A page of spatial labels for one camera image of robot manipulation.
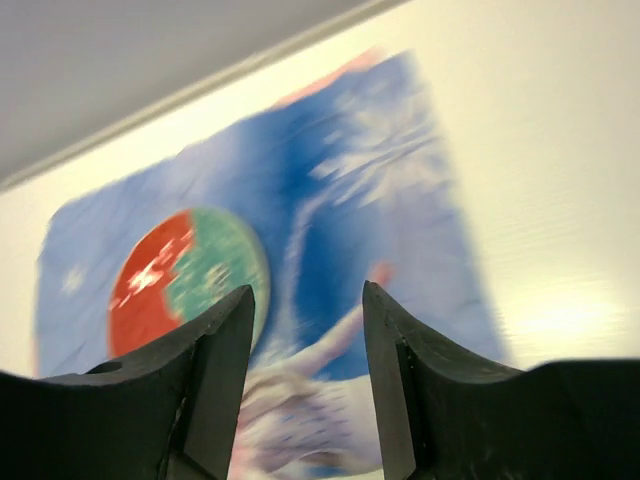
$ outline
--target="ceiling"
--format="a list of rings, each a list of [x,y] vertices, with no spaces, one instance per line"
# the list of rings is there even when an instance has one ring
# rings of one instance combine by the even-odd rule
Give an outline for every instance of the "ceiling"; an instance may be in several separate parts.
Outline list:
[[[4,0],[0,183],[367,0]]]

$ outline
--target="blue poster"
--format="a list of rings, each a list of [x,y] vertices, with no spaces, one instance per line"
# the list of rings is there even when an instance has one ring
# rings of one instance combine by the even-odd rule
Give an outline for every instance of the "blue poster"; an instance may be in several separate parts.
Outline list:
[[[39,258],[38,375],[85,372],[250,283],[230,478],[376,470],[365,279],[502,358],[454,184],[410,55],[347,72],[63,206]]]

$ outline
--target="green section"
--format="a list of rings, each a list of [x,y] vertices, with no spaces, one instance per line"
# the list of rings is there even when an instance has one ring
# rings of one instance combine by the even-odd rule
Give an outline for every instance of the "green section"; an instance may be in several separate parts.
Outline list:
[[[190,210],[194,247],[173,267],[166,295],[173,312],[191,320],[233,289],[250,284],[256,301],[253,345],[269,307],[269,269],[258,238],[238,217],[217,209]]]

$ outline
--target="white star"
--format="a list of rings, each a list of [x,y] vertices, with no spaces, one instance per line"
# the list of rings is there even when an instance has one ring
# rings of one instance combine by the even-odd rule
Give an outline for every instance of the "white star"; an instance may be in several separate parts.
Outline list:
[[[76,265],[67,272],[64,283],[62,285],[62,291],[68,295],[74,294],[78,291],[83,283],[84,271]]]
[[[342,133],[335,130],[324,138],[326,145],[332,145],[342,138]]]
[[[129,290],[134,290],[134,295],[140,293],[147,287],[155,285],[156,282],[162,278],[162,272],[153,270],[155,263],[156,261],[152,260],[142,271],[136,272],[129,279]]]

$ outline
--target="red and green globe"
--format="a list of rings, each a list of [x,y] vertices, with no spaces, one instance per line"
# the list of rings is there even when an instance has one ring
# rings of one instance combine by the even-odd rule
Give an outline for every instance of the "red and green globe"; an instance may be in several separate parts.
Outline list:
[[[109,304],[109,349],[124,355],[197,317],[234,288],[256,300],[253,344],[269,307],[269,268],[253,231],[218,209],[179,212],[135,246]]]

